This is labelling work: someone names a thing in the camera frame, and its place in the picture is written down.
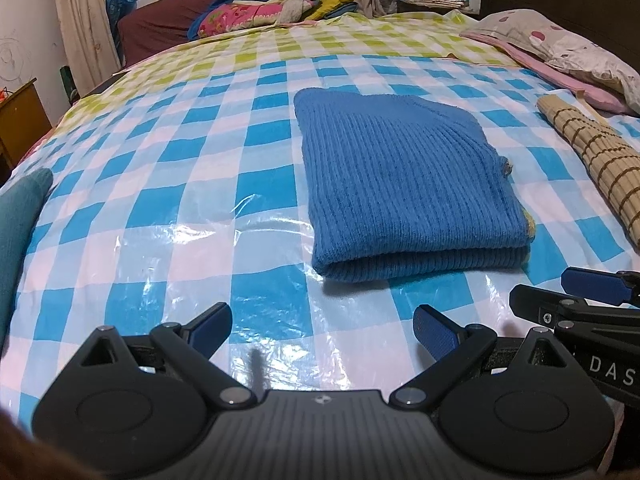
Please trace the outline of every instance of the teal cushion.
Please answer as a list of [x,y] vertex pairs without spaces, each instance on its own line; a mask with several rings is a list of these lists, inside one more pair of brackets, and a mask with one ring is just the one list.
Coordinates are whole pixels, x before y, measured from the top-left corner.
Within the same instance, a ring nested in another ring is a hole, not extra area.
[[15,309],[15,293],[31,240],[53,174],[41,168],[22,177],[0,195],[0,349]]

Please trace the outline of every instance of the stack of papers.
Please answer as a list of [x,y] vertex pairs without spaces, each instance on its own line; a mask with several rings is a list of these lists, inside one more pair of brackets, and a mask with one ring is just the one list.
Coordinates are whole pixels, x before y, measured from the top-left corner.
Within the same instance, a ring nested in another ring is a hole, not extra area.
[[461,9],[466,7],[465,0],[407,0],[414,5],[434,7],[436,9]]

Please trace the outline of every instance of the rolled bamboo mat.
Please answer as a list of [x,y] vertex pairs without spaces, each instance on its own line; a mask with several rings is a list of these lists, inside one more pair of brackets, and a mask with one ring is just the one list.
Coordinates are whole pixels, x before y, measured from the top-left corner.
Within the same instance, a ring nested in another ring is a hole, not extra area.
[[556,95],[538,99],[538,108],[580,156],[629,238],[640,247],[640,153],[611,126],[587,118]]

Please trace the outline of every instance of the white wall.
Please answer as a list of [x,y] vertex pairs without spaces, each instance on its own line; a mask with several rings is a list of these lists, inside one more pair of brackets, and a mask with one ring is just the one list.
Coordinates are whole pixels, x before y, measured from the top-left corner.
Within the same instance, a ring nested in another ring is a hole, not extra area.
[[60,78],[66,56],[55,0],[0,0],[0,9],[0,87],[15,91],[36,77],[55,124],[69,108]]

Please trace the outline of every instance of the ribbed knit fabric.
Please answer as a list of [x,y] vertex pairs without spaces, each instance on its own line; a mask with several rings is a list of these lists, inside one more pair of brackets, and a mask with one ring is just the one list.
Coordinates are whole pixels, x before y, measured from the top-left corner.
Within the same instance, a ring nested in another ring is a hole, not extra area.
[[506,160],[468,112],[319,88],[294,107],[320,275],[364,282],[526,259],[532,232]]

